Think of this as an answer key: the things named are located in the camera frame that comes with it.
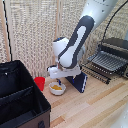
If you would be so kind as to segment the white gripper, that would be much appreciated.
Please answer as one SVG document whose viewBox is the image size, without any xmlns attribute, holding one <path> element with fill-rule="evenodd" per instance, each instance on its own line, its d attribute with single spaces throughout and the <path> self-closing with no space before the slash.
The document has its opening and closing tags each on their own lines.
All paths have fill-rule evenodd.
<svg viewBox="0 0 128 128">
<path fill-rule="evenodd" d="M 81 73 L 79 65 L 76 65 L 72 69 L 67 69 L 59 64 L 57 65 L 52 65 L 47 68 L 47 71 L 50 75 L 51 79 L 56 79 L 56 78 L 62 78 L 62 77 L 68 77 L 68 76 L 76 76 Z M 62 82 L 60 79 L 58 79 L 59 85 L 62 85 Z"/>
</svg>

